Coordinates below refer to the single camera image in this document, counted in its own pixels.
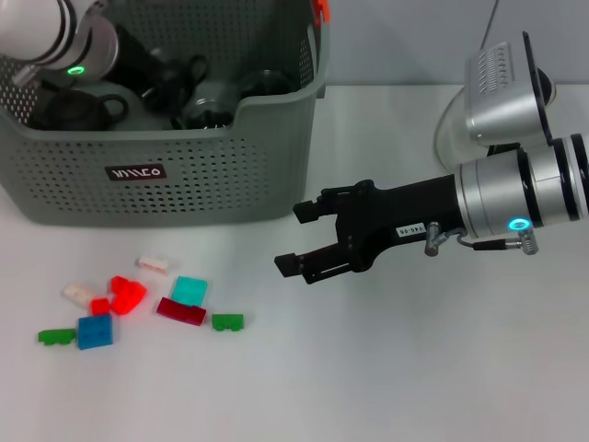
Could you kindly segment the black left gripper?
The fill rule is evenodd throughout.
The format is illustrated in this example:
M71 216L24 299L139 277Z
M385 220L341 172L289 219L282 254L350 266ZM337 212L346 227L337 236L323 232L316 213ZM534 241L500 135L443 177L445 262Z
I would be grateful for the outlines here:
M165 48L151 53L124 26L115 26L118 38L118 58L105 75L105 80L141 95L141 101L151 111L181 111L184 107L184 87L154 87L155 76L186 75L186 63Z

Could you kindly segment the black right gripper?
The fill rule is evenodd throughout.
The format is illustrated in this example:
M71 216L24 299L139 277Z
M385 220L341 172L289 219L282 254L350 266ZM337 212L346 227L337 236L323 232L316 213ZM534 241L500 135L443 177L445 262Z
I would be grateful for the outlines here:
M293 212L300 224L337 215L338 244L274 258L283 277L302 276L308 284L365 272L383 251L426 238L423 233L402 237L401 227L436 222L448 231L463 226L452 175L389 190L377 189L372 180L326 188L315 201L295 204Z

